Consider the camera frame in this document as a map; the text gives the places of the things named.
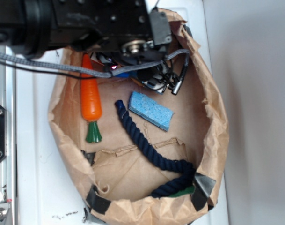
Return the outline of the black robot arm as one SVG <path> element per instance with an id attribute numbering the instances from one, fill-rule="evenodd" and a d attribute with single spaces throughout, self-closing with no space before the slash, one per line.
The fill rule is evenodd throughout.
<path id="1" fill-rule="evenodd" d="M 19 58 L 0 59 L 27 66 L 111 78 L 127 73 L 144 86 L 177 94 L 188 69 L 175 74 L 171 60 L 188 51 L 169 53 L 171 28 L 164 12 L 148 10 L 143 0 L 0 0 L 0 45 Z M 103 72 L 39 63 L 46 51 L 71 47 L 95 53 Z"/>

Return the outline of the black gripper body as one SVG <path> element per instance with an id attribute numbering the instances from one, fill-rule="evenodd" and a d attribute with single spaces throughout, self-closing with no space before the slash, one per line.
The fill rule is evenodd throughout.
<path id="1" fill-rule="evenodd" d="M 187 67 L 173 71 L 171 60 L 181 51 L 168 51 L 172 34 L 164 12 L 148 11 L 143 0 L 83 0 L 72 18 L 79 29 L 75 50 L 95 52 L 108 70 L 120 65 L 120 73 L 149 89 L 179 92 Z"/>

